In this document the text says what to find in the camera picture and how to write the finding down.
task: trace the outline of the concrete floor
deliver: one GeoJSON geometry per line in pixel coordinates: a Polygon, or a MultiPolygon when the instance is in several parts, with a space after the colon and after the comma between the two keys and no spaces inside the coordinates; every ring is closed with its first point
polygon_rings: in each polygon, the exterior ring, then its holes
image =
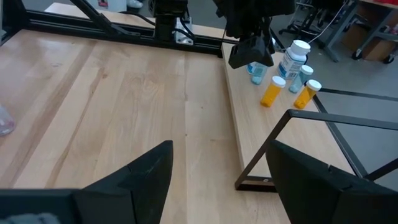
{"type": "MultiPolygon", "coordinates": [[[[69,0],[56,0],[57,2],[71,4],[69,0]]],[[[24,0],[28,9],[43,11],[54,0],[24,0]]],[[[150,17],[147,0],[140,13],[150,17]]],[[[216,6],[212,0],[189,0],[188,8],[193,17],[193,23],[223,29],[226,21],[215,14],[216,6]]],[[[273,19],[271,27],[275,32],[285,28],[291,16],[277,16],[273,19]]],[[[285,46],[293,41],[293,35],[283,34],[279,39],[285,46]]],[[[312,44],[308,64],[315,70],[313,77],[319,80],[325,88],[347,90],[359,93],[392,96],[398,98],[398,60],[390,65],[381,62],[354,61],[351,52],[340,43],[335,49],[341,55],[341,62],[331,61],[324,51],[312,44]]],[[[398,102],[374,100],[357,96],[344,96],[330,93],[319,93],[318,97],[329,113],[356,116],[361,118],[379,119],[383,121],[398,122],[398,102]]],[[[356,155],[368,172],[398,157],[398,132],[385,131],[374,128],[363,128],[338,124],[342,135],[346,138],[356,155]]],[[[379,184],[398,190],[398,170],[379,179],[379,184]]]]}

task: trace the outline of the table leg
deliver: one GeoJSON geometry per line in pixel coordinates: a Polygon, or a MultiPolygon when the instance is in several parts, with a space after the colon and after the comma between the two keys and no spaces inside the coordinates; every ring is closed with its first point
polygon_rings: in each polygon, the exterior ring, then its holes
{"type": "Polygon", "coordinates": [[[381,21],[374,26],[366,36],[365,40],[363,43],[358,47],[358,49],[354,52],[353,54],[353,59],[359,59],[361,58],[361,53],[365,46],[367,46],[368,43],[373,39],[373,37],[377,36],[377,33],[380,32],[380,29],[386,24],[386,22],[394,15],[394,10],[389,9],[389,12],[384,16],[384,18],[381,19],[381,21]]]}
{"type": "Polygon", "coordinates": [[[340,37],[340,34],[343,32],[344,28],[351,22],[352,18],[355,16],[357,7],[358,7],[357,1],[353,2],[348,7],[344,16],[340,19],[337,28],[325,42],[325,51],[334,62],[339,62],[340,58],[338,54],[332,49],[332,47],[337,41],[337,39],[340,37]]]}

